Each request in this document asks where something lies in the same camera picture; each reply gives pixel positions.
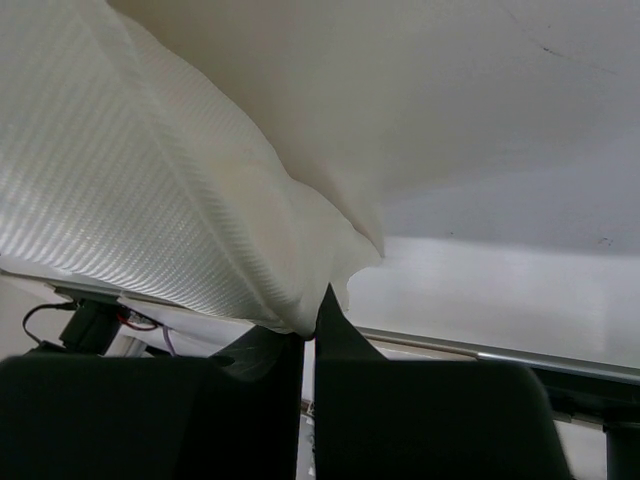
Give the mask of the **white fabric skirt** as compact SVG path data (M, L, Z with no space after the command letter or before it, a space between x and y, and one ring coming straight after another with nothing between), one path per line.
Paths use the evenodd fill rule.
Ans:
M1 5L2 256L204 315L310 336L393 236L632 255L471 189L638 155L635 1Z

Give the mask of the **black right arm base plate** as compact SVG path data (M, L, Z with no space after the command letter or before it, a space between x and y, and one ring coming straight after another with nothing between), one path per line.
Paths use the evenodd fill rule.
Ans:
M72 312L71 319L59 335L60 344L36 336L28 322L37 313L56 310ZM23 332L35 343L27 355L105 355L121 327L137 332L152 332L166 327L156 320L135 312L117 302L82 299L63 303L42 304L29 310L21 321Z

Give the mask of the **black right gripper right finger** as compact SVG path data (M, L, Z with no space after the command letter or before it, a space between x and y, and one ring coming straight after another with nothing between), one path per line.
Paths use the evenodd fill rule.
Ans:
M328 291L318 311L315 467L321 479L567 479L546 393L501 361L391 360Z

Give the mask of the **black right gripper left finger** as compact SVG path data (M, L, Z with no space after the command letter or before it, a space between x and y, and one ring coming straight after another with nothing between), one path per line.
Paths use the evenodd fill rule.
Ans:
M291 479L304 343L207 357L29 353L1 365L5 479Z

